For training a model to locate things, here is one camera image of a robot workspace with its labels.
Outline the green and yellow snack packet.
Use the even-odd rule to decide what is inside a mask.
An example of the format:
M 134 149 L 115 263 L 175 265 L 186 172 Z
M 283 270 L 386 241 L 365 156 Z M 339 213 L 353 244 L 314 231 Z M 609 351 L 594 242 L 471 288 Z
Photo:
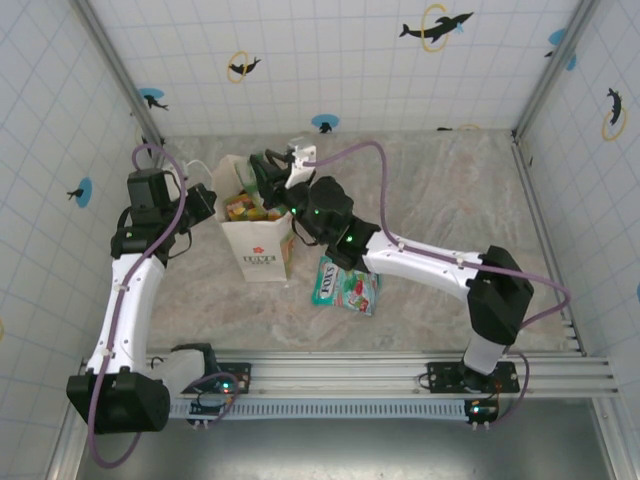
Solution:
M 235 156 L 234 170 L 242 189 L 253 199 L 260 200 L 257 179 L 248 157 Z

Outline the white and orange snack packet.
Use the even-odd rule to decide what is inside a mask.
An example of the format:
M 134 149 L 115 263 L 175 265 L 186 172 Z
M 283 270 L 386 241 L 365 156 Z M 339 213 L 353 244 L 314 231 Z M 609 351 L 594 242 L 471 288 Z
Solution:
M 263 221 L 268 218 L 266 210 L 258 206 L 247 193 L 227 198 L 224 206 L 232 222 Z

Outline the white paper bag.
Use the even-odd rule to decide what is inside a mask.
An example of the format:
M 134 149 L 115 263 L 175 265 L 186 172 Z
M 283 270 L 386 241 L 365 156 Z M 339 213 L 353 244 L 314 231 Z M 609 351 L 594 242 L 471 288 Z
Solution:
M 224 201 L 246 193 L 234 170 L 234 157 L 223 157 L 211 176 L 210 189 L 216 194 L 214 218 L 225 234 L 235 260 L 247 282 L 287 281 L 291 276 L 294 233 L 290 213 L 277 221 L 232 222 Z M 253 199 L 265 209 L 265 201 Z

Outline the green Fox's candy bag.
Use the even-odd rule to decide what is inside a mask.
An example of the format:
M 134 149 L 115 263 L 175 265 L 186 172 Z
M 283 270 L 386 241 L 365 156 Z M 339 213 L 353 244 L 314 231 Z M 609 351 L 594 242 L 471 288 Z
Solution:
M 379 288 L 378 274 L 344 270 L 328 256 L 322 255 L 311 301 L 318 306 L 336 306 L 372 316 Z

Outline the left controller board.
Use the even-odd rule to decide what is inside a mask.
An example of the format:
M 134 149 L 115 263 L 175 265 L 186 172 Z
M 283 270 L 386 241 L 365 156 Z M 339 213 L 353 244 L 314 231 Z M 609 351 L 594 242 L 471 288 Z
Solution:
M 239 383 L 231 375 L 226 380 L 216 380 L 214 386 L 203 387 L 194 402 L 196 414 L 209 415 L 208 419 L 202 421 L 202 425 L 209 428 L 219 424 L 233 409 L 239 393 Z M 202 396 L 213 394 L 223 394 L 225 398 L 216 406 L 205 405 L 201 400 Z

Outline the controller board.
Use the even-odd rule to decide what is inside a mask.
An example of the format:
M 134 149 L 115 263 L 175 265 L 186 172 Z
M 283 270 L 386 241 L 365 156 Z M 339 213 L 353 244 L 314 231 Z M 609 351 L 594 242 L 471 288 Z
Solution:
M 202 421 L 202 425 L 209 428 L 219 424 L 233 409 L 239 393 L 239 383 L 231 375 L 226 380 L 216 380 L 214 386 L 203 387 L 194 402 L 196 414 L 209 415 L 208 419 Z M 213 394 L 223 394 L 225 398 L 216 406 L 205 405 L 201 400 L 202 396 Z
M 499 417 L 499 402 L 496 397 L 469 400 L 464 404 L 467 423 L 473 431 L 485 429 Z

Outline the grey metal panel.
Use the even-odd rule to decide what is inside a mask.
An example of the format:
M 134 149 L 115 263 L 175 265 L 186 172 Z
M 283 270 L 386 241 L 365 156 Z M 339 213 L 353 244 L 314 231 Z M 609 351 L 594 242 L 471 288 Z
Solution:
M 119 468 L 83 458 L 78 480 L 611 480 L 591 405 L 526 401 L 506 421 L 173 421 Z

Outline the right controller board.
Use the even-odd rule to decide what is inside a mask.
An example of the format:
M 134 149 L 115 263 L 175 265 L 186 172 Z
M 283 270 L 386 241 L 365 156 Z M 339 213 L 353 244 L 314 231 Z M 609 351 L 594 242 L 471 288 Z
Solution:
M 467 423 L 473 431 L 485 429 L 499 417 L 499 402 L 496 397 L 469 400 L 464 404 Z

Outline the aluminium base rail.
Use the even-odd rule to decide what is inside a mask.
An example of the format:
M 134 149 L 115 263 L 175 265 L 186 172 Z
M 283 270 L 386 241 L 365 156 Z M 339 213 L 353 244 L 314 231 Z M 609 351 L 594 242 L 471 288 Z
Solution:
M 217 359 L 252 365 L 247 398 L 428 398 L 417 383 L 430 362 L 457 361 L 459 352 L 312 352 L 218 350 Z M 527 399 L 617 397 L 606 358 L 528 353 Z

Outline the aluminium left corner post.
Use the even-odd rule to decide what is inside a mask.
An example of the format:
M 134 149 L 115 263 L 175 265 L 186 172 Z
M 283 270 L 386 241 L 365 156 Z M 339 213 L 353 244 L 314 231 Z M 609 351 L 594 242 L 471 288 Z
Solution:
M 133 117 L 142 130 L 144 138 L 153 144 L 161 146 L 163 136 L 152 119 L 149 108 L 143 101 L 143 97 L 136 88 L 131 75 L 110 40 L 90 0 L 69 0 L 69 3 L 112 75 L 120 93 L 124 96 Z

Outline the aluminium corner post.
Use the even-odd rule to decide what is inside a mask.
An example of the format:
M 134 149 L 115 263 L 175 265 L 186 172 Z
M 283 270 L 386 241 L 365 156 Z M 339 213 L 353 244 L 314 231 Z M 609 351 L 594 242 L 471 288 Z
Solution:
M 580 39 L 598 10 L 602 0 L 579 0 L 577 8 L 565 28 L 560 42 L 555 46 L 550 63 L 536 84 L 533 93 L 520 116 L 516 127 L 512 130 L 515 144 L 520 144 L 528 135 L 542 107 L 553 92 L 566 66 L 576 53 Z
M 69 3 L 112 75 L 120 93 L 124 96 L 133 117 L 142 130 L 144 138 L 153 144 L 161 146 L 163 136 L 152 119 L 149 108 L 143 101 L 143 97 L 136 88 L 131 75 L 110 40 L 90 0 L 69 0 Z

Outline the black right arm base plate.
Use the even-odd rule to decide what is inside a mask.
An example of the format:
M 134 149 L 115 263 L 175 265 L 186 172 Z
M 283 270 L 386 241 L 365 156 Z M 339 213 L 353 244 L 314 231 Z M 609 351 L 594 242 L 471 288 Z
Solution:
M 490 374 L 475 372 L 459 362 L 434 361 L 426 364 L 427 389 L 434 394 L 519 393 L 521 388 L 515 365 L 498 362 Z

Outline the aluminium side rail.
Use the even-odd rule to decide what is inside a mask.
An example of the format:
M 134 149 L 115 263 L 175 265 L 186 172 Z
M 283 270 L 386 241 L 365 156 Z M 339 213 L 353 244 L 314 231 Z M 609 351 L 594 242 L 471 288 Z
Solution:
M 513 140 L 511 150 L 544 258 L 546 269 L 545 277 L 553 283 L 564 287 L 564 279 L 560 272 L 559 264 L 539 201 L 539 196 L 536 193 L 531 173 L 529 171 L 529 166 L 525 158 L 525 151 L 522 146 L 522 142 Z M 562 325 L 565 338 L 564 343 L 567 347 L 566 353 L 569 355 L 585 356 L 586 353 L 583 348 L 583 343 L 581 341 L 579 331 L 576 329 L 572 307 L 569 304 L 565 305 L 561 310 L 555 311 L 552 315 L 549 315 L 544 319 L 539 319 L 535 323 L 535 326 L 539 326 L 543 322 L 546 322 L 552 316 L 557 318 Z

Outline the aluminium right corner post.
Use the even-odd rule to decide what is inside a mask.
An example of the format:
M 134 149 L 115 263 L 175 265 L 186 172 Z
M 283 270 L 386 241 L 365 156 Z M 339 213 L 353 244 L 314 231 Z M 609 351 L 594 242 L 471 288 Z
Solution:
M 512 130 L 515 144 L 520 144 L 528 135 L 542 107 L 553 92 L 566 66 L 576 53 L 580 39 L 598 10 L 602 0 L 579 0 L 577 8 L 565 28 L 560 42 L 555 46 L 550 63 L 536 84 L 533 93 L 520 116 L 516 127 Z

